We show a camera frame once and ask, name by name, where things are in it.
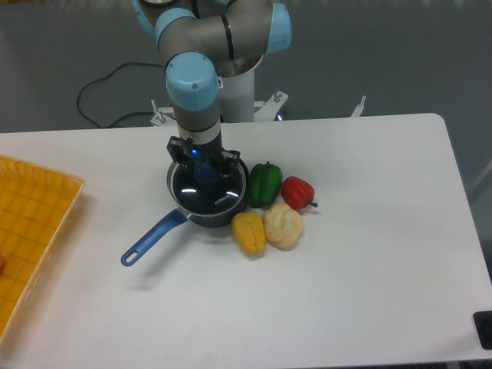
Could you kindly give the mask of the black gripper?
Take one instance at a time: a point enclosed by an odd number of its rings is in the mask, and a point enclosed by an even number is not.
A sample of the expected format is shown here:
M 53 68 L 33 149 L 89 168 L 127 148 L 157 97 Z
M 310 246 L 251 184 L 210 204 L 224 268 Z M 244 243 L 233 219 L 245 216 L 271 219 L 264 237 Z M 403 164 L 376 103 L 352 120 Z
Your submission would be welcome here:
M 225 150 L 222 147 L 221 133 L 217 133 L 210 141 L 203 142 L 204 135 L 190 135 L 179 131 L 180 138 L 171 136 L 167 150 L 172 161 L 184 168 L 191 168 L 196 162 L 210 165 L 218 170 L 219 178 L 229 178 L 237 169 L 241 153 L 236 150 Z

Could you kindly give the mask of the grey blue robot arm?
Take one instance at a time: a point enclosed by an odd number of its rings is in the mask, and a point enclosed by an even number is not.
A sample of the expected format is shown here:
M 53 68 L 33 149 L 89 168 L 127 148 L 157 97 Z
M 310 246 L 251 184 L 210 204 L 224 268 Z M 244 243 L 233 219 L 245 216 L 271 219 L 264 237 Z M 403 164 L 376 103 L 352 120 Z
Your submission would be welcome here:
M 173 160 L 204 183 L 238 162 L 221 143 L 220 123 L 254 120 L 254 70 L 291 43 L 291 17 L 275 1 L 134 1 L 155 36 L 178 123 Z

